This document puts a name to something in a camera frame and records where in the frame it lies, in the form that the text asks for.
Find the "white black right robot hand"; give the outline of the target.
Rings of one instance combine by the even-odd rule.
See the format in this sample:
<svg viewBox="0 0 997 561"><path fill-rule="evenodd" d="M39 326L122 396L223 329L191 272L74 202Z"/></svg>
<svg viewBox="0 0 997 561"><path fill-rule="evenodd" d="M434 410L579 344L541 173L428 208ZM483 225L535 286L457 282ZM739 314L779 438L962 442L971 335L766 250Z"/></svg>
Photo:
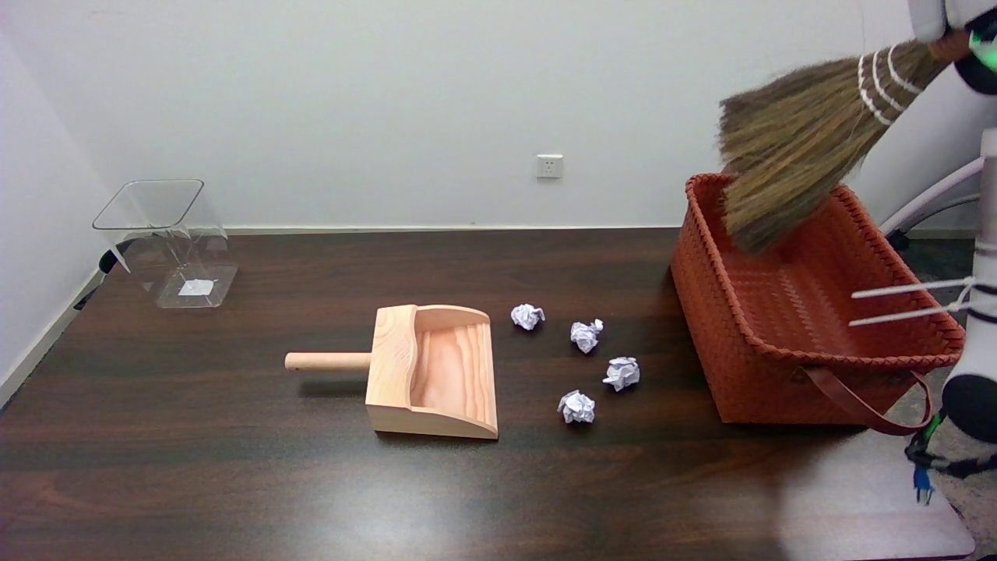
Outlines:
<svg viewBox="0 0 997 561"><path fill-rule="evenodd" d="M937 58L954 64L976 93L996 94L996 2L908 1L915 38Z"/></svg>

